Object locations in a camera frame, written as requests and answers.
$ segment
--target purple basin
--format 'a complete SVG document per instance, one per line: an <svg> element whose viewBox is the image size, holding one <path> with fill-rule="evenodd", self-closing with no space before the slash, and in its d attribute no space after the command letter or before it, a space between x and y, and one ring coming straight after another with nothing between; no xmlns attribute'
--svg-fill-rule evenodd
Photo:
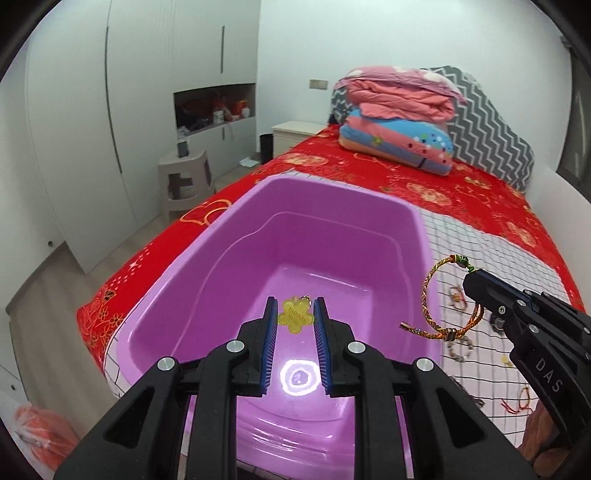
<svg viewBox="0 0 591 480"><path fill-rule="evenodd" d="M206 356L259 318L268 296L324 297L329 315L389 358L438 361L440 344L401 330L425 326L420 292L432 257L418 211L345 184L270 177L241 197L169 266L129 314L118 343L135 382L162 356ZM429 308L439 317L437 287ZM353 478L352 398L320 383L313 325L279 325L271 386L238 398L238 459L302 480Z"/></svg>

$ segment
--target white checkered cloth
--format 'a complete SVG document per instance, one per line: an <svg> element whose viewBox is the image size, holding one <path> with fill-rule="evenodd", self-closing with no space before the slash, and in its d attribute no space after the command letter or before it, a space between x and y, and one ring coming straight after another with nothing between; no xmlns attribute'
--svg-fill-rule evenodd
<svg viewBox="0 0 591 480"><path fill-rule="evenodd" d="M283 174L320 179L295 170ZM343 183L328 179L320 180ZM447 215L439 215L422 208L418 209L427 228L433 253L433 264L450 254L465 255L475 267L484 268L518 290L545 291L561 300L570 302L556 271L521 247L504 238L480 232ZM149 253L149 249L150 245L144 249L145 253ZM449 296L450 287L462 285L465 273L465 270L450 264L444 265L437 272L439 303L443 314L442 321L439 323L442 326L461 327L466 324L472 313L474 302L469 298L466 298L468 308L465 311L460 311L452 306ZM527 386L527 382L516 368L503 363L502 357L503 355L508 357L512 343L503 334L495 333L491 329L489 322L486 321L489 315L487 312L485 320L482 320L467 334L474 345L466 361L460 363L451 358L447 345L442 342L440 365L443 371L449 376L455 377L470 395L485 402L482 411L513 445L518 446L523 438L528 411L511 414L506 411L501 402L504 400L510 407L517 409L519 395ZM121 398L129 388L129 382L119 371L117 363L116 346L120 328L121 326L109 342L104 365L107 382L118 398ZM454 351L459 355L466 355L467 347L455 343ZM535 408L537 395L531 388L529 392L530 406ZM255 472L263 478L285 478L242 462L239 463L241 468Z"/></svg>

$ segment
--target red bedspread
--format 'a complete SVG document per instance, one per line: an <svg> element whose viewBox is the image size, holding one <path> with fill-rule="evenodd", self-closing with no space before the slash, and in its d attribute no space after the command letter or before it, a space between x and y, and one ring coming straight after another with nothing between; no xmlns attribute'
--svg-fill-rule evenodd
<svg viewBox="0 0 591 480"><path fill-rule="evenodd" d="M439 177L353 153L339 145L338 129L327 127L184 215L147 249L131 258L90 303L78 310L80 333L101 370L111 336L172 261L253 185L292 168L394 195L502 236L554 268L572 305L583 309L579 291L554 242L521 193L496 177L459 162L454 162L449 176Z"/></svg>

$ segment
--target red plastic bag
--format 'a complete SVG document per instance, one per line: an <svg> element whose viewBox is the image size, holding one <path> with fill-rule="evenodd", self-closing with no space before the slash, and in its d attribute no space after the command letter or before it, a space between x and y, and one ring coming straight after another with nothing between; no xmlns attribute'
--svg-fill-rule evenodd
<svg viewBox="0 0 591 480"><path fill-rule="evenodd" d="M11 433L22 441L28 450L23 453L33 465L34 459L52 472L80 441L67 420L51 410L32 405L16 409Z"/></svg>

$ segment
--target beige stool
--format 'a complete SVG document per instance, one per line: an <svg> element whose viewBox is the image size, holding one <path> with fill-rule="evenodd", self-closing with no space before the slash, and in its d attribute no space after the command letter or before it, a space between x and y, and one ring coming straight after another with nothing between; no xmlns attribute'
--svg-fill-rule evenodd
<svg viewBox="0 0 591 480"><path fill-rule="evenodd" d="M189 173L190 178L181 177L181 173L185 172ZM168 153L158 162L158 183L163 214L168 221L170 212L191 210L200 205L215 193L207 151L184 158L178 157L177 150ZM186 186L191 188L181 192L181 187Z"/></svg>

